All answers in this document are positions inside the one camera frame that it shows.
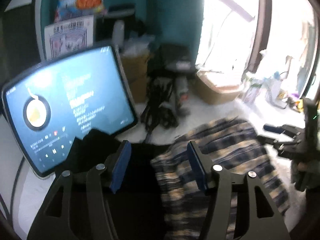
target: window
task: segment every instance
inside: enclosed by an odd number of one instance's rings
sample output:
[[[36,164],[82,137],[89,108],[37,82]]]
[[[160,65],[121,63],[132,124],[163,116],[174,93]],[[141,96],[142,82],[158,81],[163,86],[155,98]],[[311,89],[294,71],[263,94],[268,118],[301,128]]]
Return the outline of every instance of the window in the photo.
[[[257,70],[260,78],[282,73],[281,88],[302,95],[316,46],[314,10],[308,0],[272,0],[269,41]]]
[[[259,0],[204,0],[196,64],[241,78],[257,27]]]

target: metal screw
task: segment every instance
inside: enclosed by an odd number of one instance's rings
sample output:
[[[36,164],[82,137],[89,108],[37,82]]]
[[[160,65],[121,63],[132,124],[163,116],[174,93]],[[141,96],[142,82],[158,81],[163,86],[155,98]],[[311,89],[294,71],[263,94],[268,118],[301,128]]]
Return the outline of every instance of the metal screw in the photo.
[[[62,173],[62,176],[63,177],[68,177],[70,175],[70,171],[64,171],[63,173]]]
[[[249,171],[249,172],[248,172],[248,175],[249,175],[249,177],[251,177],[251,178],[257,177],[257,173],[255,173],[254,171]]]
[[[220,166],[220,165],[214,165],[212,168],[213,168],[215,171],[222,171],[222,166]]]
[[[98,170],[98,171],[101,171],[101,170],[103,170],[105,168],[105,166],[104,166],[104,164],[102,164],[102,163],[100,163],[100,164],[98,164],[97,166],[96,166],[96,169]]]

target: blue padding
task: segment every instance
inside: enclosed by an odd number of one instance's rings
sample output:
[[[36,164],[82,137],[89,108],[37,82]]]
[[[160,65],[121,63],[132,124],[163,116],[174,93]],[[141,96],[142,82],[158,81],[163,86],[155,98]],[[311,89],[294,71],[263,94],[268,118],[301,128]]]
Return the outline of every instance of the blue padding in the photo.
[[[205,172],[201,165],[201,162],[199,161],[195,151],[193,150],[191,143],[188,143],[187,155],[191,165],[191,169],[196,177],[198,189],[202,192],[205,192],[208,189],[208,184],[205,178]]]
[[[281,134],[284,132],[284,129],[282,127],[275,127],[270,124],[265,124],[263,126],[263,129],[267,132],[273,132],[273,133],[277,133],[277,134]]]
[[[127,142],[120,153],[120,156],[116,162],[115,167],[113,168],[113,172],[111,175],[112,180],[111,180],[110,189],[113,194],[115,194],[117,190],[121,187],[130,157],[131,157],[131,143]]]

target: hand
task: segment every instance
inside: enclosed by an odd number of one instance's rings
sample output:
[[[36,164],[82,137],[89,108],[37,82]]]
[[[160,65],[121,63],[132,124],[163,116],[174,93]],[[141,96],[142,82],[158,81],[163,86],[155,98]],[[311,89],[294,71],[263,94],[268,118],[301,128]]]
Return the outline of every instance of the hand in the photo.
[[[320,186],[320,162],[311,161],[308,163],[298,163],[292,161],[291,163],[291,182],[296,183],[300,180],[299,171],[311,173],[310,180],[307,183],[307,188],[315,188]]]

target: poster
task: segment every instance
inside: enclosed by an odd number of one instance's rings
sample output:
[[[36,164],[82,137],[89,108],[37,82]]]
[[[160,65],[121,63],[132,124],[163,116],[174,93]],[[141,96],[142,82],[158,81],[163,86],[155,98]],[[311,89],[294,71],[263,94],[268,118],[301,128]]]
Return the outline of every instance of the poster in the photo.
[[[93,44],[94,16],[74,18],[44,28],[47,60]]]

